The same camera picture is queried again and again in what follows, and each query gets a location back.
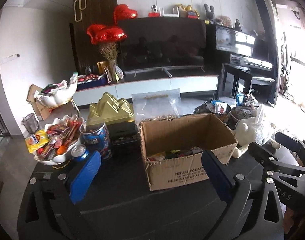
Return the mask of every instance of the blue soda can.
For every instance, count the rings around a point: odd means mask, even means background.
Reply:
[[[89,151],[83,144],[77,145],[71,150],[71,156],[76,162],[81,162],[88,156]]]
[[[109,132],[104,120],[95,126],[93,130],[87,127],[87,121],[80,126],[80,133],[83,135],[86,145],[91,150],[100,152],[103,161],[111,158],[111,143]]]

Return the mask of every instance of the cardboard box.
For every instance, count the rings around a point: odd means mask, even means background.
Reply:
[[[202,153],[159,162],[151,162],[147,157],[163,151],[198,146],[201,149],[211,149],[221,163],[227,164],[237,146],[231,130],[214,114],[142,122],[140,141],[151,191],[202,181],[208,179],[208,176],[201,165]]]
[[[30,103],[34,109],[34,112],[39,121],[45,121],[45,119],[50,116],[51,112],[46,106],[41,105],[36,101],[34,98],[34,94],[36,91],[40,92],[42,88],[36,85],[30,85],[28,95],[27,95],[27,102]]]

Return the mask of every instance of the black table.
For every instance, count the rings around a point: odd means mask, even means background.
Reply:
[[[227,73],[234,75],[234,81],[232,86],[231,95],[235,98],[238,92],[239,79],[245,81],[245,92],[251,93],[253,85],[265,85],[271,86],[275,81],[269,76],[270,72],[261,69],[242,67],[232,64],[223,64],[223,81],[222,81],[222,91],[225,90]]]
[[[265,147],[280,161],[297,165],[286,148],[275,150],[269,144]],[[228,166],[232,173],[261,180],[263,168],[249,153],[239,159],[232,157]],[[40,177],[44,172],[60,174],[65,170],[57,171],[38,163],[31,177]],[[102,163],[85,198],[77,206],[98,239],[187,240],[202,239],[226,204],[219,200],[209,180],[150,192],[139,144],[133,144]],[[247,203],[236,235],[240,233],[249,208],[250,203]]]

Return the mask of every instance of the plush bear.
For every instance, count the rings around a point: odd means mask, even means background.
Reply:
[[[264,145],[268,142],[275,149],[281,147],[279,143],[271,139],[271,136],[276,131],[276,126],[264,117],[262,105],[259,106],[257,112],[258,114],[255,117],[240,120],[236,130],[232,131],[239,145],[241,145],[241,148],[238,149],[236,147],[232,154],[235,158],[241,157],[252,142],[256,142],[259,145]]]

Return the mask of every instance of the yellow snack bag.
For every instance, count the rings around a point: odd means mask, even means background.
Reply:
[[[49,142],[48,134],[44,130],[35,132],[32,136],[25,139],[29,153],[33,153]]]

